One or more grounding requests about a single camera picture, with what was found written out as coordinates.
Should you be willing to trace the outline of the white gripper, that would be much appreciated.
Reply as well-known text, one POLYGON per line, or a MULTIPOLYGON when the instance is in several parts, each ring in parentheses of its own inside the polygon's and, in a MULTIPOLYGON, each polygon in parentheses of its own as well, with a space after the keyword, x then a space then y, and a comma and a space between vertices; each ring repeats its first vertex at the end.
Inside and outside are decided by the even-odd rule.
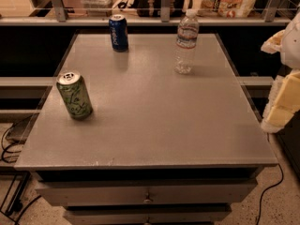
MULTIPOLYGON (((300 68, 300 13, 261 46, 265 53, 280 53, 281 63, 290 68, 300 68)), ((262 114, 261 128, 267 133, 283 129, 300 111, 300 71, 285 77, 277 75, 273 81, 268 103, 262 114)))

